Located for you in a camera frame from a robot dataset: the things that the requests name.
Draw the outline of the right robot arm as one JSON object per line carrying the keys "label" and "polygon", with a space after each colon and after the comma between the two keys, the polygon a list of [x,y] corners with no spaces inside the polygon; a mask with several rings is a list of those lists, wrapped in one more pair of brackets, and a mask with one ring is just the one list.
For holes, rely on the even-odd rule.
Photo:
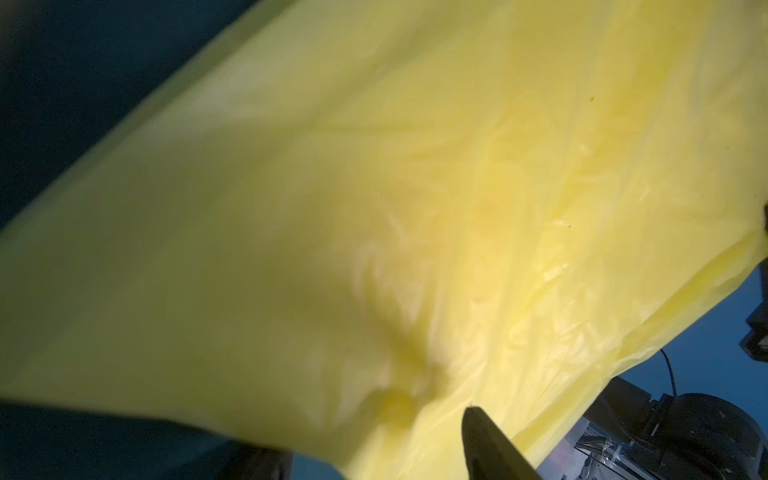
{"label": "right robot arm", "polygon": [[637,367],[585,414],[568,479],[767,476],[767,263],[661,352],[670,389]]}

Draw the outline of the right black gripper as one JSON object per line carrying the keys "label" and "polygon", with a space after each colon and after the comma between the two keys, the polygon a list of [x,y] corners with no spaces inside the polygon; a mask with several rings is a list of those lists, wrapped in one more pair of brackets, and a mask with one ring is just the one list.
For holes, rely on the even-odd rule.
{"label": "right black gripper", "polygon": [[757,308],[747,319],[750,330],[741,340],[742,350],[752,359],[758,362],[766,362],[767,352],[767,259],[763,259],[758,267],[762,290],[762,300]]}

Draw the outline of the yellow raincoat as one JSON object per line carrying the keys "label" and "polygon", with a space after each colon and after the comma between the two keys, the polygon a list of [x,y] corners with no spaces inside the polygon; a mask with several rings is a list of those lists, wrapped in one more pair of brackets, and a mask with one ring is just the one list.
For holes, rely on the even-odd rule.
{"label": "yellow raincoat", "polygon": [[266,1],[1,234],[1,396],[460,479],[767,254],[763,1]]}

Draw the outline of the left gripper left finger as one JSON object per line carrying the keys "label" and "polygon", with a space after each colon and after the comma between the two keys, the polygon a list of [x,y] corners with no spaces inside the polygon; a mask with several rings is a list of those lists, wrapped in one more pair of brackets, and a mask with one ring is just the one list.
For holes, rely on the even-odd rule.
{"label": "left gripper left finger", "polygon": [[290,480],[293,454],[242,444],[218,474],[218,480]]}

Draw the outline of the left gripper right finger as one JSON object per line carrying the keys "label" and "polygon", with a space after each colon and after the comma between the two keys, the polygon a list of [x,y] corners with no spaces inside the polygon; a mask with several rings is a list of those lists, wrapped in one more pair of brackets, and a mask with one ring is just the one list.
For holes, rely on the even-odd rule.
{"label": "left gripper right finger", "polygon": [[461,436],[470,480],[539,480],[533,466],[480,407],[467,407]]}

